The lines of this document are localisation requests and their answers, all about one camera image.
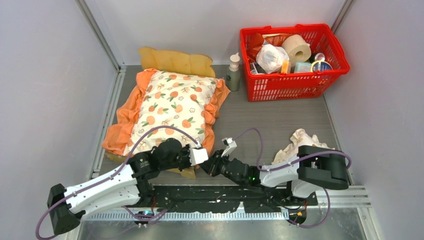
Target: robotic arm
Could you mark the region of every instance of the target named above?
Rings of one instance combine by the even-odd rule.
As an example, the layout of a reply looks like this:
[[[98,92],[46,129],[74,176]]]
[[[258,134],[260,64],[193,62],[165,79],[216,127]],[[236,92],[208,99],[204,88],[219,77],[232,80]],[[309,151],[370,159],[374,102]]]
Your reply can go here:
[[[182,170],[200,165],[211,177],[221,174],[243,187],[274,188],[287,182],[291,195],[300,199],[306,199],[320,188],[343,190],[349,187],[345,157],[324,154],[328,151],[326,148],[300,146],[297,156],[288,161],[257,167],[236,158],[229,160],[229,154],[237,145],[231,138],[223,142],[226,149],[217,150],[208,157],[204,148],[183,147],[178,140],[169,138],[151,151],[135,154],[124,166],[90,181],[67,188],[61,184],[53,186],[47,206],[51,208],[62,201],[49,212],[54,234],[69,232],[81,221],[109,209],[149,203],[154,190],[148,181],[161,171],[173,168]]]

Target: white plastic bag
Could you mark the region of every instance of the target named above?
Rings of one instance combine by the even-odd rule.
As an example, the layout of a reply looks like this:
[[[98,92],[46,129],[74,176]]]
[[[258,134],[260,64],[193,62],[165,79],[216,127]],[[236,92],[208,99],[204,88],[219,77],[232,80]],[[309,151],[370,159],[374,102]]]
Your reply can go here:
[[[256,56],[256,62],[265,70],[267,74],[280,72],[284,60],[289,60],[289,55],[280,46],[273,46],[264,43]]]

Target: orange print pillow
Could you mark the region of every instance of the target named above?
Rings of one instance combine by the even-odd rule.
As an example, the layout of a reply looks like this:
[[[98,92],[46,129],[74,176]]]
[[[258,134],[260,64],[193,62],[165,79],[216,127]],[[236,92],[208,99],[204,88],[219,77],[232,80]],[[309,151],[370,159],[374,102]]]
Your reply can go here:
[[[133,113],[130,137],[123,149],[127,155],[133,144],[149,129],[157,126],[173,126],[191,135],[202,143],[210,154],[214,146],[212,125],[215,116],[229,90],[223,79],[184,75],[156,69],[146,69],[137,74],[140,90],[139,109]],[[169,128],[151,132],[136,147],[134,154],[158,146],[168,138],[174,138],[184,146],[191,140]]]

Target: pillow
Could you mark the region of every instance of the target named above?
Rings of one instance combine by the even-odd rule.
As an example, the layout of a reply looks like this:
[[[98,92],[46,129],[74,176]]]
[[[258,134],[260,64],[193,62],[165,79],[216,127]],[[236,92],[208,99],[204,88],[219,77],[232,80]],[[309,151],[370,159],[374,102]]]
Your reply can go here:
[[[185,131],[212,153],[212,125],[230,92],[223,79],[150,68],[139,72],[136,81],[127,102],[116,112],[118,124],[107,130],[103,148],[125,156],[146,131],[168,125]],[[150,133],[134,154],[148,151],[168,138],[179,140],[183,146],[191,143],[182,133],[163,128]]]

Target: white wall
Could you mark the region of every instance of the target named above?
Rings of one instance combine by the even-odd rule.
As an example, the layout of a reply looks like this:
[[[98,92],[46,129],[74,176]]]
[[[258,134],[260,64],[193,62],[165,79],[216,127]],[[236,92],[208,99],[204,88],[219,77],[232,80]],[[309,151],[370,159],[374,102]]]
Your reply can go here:
[[[343,0],[87,0],[112,50],[139,65],[144,46],[210,56],[229,63],[242,28],[332,25]]]
[[[326,93],[388,240],[422,239],[424,1],[356,1],[337,32],[351,70]]]
[[[116,73],[75,1],[1,1],[0,23],[0,239],[29,240],[50,187],[87,179]]]

